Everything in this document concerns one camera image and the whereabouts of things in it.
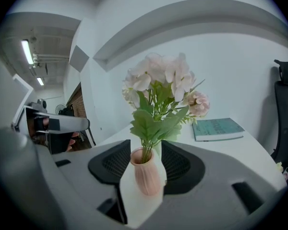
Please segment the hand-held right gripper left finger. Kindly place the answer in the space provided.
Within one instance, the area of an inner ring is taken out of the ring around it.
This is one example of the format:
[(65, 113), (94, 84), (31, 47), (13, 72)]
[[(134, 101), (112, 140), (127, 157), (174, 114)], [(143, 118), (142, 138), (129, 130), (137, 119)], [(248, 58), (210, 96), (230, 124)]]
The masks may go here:
[(41, 145), (36, 150), (68, 228), (127, 226), (119, 183), (130, 160), (130, 140), (54, 155)]

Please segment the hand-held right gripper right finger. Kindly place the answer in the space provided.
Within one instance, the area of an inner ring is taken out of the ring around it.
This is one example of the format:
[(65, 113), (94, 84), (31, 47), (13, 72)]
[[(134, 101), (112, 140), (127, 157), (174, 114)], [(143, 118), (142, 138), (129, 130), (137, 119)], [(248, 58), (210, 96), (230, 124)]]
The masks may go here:
[(143, 230), (251, 230), (287, 187), (282, 175), (271, 184), (229, 155), (187, 144), (163, 141), (162, 162), (163, 200)]

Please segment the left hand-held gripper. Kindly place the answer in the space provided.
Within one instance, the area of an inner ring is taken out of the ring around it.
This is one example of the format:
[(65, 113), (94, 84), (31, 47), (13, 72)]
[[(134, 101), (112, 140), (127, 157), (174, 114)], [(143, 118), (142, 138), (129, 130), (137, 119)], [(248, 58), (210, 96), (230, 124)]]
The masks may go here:
[[(48, 148), (51, 154), (67, 152), (69, 141), (73, 133), (49, 134), (50, 118), (47, 115), (47, 103), (44, 99), (31, 102), (24, 107), (29, 137), (35, 144)], [(61, 132), (76, 132), (87, 130), (90, 121), (83, 117), (60, 116)]]

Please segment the person's left hand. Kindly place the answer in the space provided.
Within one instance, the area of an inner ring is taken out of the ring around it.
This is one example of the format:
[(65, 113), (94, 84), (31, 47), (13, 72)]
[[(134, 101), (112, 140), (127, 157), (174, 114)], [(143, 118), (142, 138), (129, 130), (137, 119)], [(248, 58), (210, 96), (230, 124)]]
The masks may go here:
[(72, 134), (72, 138), (71, 138), (70, 141), (69, 141), (69, 144), (68, 144), (68, 147), (67, 147), (66, 151), (69, 151), (69, 150), (72, 149), (72, 145), (75, 143), (74, 138), (76, 138), (76, 137), (78, 137), (78, 136), (79, 136), (79, 133), (78, 133), (78, 132), (74, 132), (74, 133)]

